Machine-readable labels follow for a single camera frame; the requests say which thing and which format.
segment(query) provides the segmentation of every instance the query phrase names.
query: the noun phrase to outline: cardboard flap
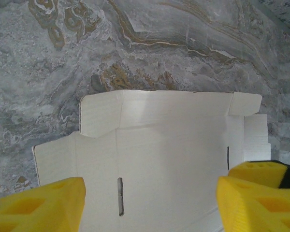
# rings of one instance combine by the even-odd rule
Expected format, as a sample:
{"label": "cardboard flap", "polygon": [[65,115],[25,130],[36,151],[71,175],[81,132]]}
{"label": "cardboard flap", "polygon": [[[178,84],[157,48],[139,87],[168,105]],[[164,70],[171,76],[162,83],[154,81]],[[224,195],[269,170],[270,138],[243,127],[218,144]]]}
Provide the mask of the cardboard flap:
{"label": "cardboard flap", "polygon": [[40,185],[77,176],[75,160],[76,136],[79,136],[77,131],[70,136],[32,148]]}
{"label": "cardboard flap", "polygon": [[268,143],[267,115],[252,115],[244,118],[244,161],[271,159]]}
{"label": "cardboard flap", "polygon": [[98,138],[120,125],[124,90],[88,95],[80,102],[80,133]]}
{"label": "cardboard flap", "polygon": [[262,96],[259,94],[239,93],[233,94],[229,115],[250,116],[260,110]]}
{"label": "cardboard flap", "polygon": [[85,96],[80,133],[98,138],[111,130],[168,120],[227,115],[232,93],[116,90]]}
{"label": "cardboard flap", "polygon": [[125,90],[120,128],[228,113],[231,93]]}

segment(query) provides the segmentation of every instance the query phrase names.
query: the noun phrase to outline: white cardboard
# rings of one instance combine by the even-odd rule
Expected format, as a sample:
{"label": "white cardboard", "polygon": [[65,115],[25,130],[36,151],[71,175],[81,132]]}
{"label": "white cardboard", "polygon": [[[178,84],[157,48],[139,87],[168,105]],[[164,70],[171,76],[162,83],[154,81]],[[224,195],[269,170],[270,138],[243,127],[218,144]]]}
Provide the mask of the white cardboard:
{"label": "white cardboard", "polygon": [[[82,176],[81,231],[216,232],[217,179],[270,159],[261,97],[243,93],[118,90],[80,103],[80,133],[34,147],[41,185]],[[118,215],[117,179],[125,214]]]}

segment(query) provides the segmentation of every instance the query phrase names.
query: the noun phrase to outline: marble surface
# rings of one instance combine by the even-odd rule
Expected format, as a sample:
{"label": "marble surface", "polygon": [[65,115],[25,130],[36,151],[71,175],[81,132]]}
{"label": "marble surface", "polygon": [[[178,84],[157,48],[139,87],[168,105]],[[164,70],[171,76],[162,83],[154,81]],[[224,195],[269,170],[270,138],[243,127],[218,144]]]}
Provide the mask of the marble surface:
{"label": "marble surface", "polygon": [[290,37],[248,1],[0,0],[0,192],[37,186],[31,147],[114,89],[261,94],[272,156],[290,152]]}
{"label": "marble surface", "polygon": [[290,0],[259,0],[290,28]]}

